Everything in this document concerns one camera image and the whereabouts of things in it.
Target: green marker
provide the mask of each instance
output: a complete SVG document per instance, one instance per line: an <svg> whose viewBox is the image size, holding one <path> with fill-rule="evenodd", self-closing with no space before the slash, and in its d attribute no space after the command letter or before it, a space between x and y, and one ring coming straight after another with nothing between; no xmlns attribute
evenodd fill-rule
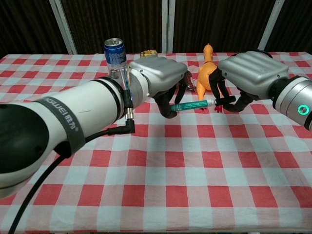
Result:
<svg viewBox="0 0 312 234"><path fill-rule="evenodd" d="M202 100L202 101L192 101L192 102L185 102L180 104L171 105L170 109L172 111L185 111L191 109L199 109L208 106L214 106L215 100Z"/></svg>

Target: gold object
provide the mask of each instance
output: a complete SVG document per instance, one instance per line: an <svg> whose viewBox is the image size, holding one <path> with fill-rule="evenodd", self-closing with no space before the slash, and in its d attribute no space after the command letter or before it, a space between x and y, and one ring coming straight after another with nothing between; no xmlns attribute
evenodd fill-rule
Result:
<svg viewBox="0 0 312 234"><path fill-rule="evenodd" d="M156 50L145 50L141 52L141 57L146 57L148 55L156 55L157 56L157 51Z"/></svg>

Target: marker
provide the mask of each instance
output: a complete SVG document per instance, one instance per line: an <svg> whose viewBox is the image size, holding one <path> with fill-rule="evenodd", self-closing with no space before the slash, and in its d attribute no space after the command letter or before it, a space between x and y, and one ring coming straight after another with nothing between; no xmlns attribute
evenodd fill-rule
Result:
<svg viewBox="0 0 312 234"><path fill-rule="evenodd" d="M185 111L191 109L199 109L205 108L208 106L221 106L224 104L228 104L230 102L236 101L235 96L223 97L216 100L202 100L202 101L192 101L192 102L185 102L175 105L170 105L170 109L172 111Z"/></svg>

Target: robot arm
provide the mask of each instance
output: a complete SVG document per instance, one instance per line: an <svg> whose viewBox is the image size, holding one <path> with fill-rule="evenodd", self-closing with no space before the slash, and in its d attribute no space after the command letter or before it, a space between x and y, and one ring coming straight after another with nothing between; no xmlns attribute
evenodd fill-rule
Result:
<svg viewBox="0 0 312 234"><path fill-rule="evenodd" d="M183 80L185 64L147 56L131 62L128 70L130 85L110 76L34 102L0 104L0 199L21 188L53 150L69 157L123 116L129 125L108 134L134 132L132 109L147 97L155 98L163 116L176 116L169 100ZM132 102L127 102L124 96L130 93Z"/></svg>
<svg viewBox="0 0 312 234"><path fill-rule="evenodd" d="M217 87L224 97L229 96L225 79L240 90L241 96L224 109L240 112L253 100L271 99L278 112L312 131L312 80L300 76L289 79L288 66L268 53L248 51L220 61L209 76L216 98L220 98Z"/></svg>

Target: red checkered tablecloth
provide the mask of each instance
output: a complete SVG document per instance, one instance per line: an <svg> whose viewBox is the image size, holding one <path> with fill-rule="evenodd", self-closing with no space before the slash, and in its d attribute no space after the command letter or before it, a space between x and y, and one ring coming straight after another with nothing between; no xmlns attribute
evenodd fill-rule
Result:
<svg viewBox="0 0 312 234"><path fill-rule="evenodd" d="M214 61L229 55L214 54ZM187 64L195 78L204 60L202 53L160 56ZM291 75L312 78L310 54L273 57ZM0 102L83 84L107 74L106 65L102 54L7 55L0 61ZM182 102L192 100L197 95L188 91ZM135 120L135 134L100 137L58 166L18 231L312 230L312 133L269 100L239 114L211 108L165 119L148 99L135 109ZM0 200L1 233L55 157L52 152L16 195Z"/></svg>

